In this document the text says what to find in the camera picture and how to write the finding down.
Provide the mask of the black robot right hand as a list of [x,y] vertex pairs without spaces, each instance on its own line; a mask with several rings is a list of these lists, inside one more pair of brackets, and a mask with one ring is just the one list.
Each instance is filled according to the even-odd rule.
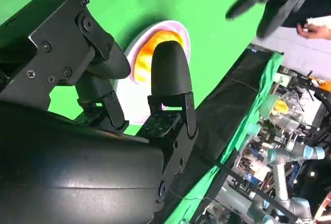
[[156,46],[136,136],[130,64],[89,0],[32,0],[1,25],[1,223],[150,223],[198,136],[184,50]]

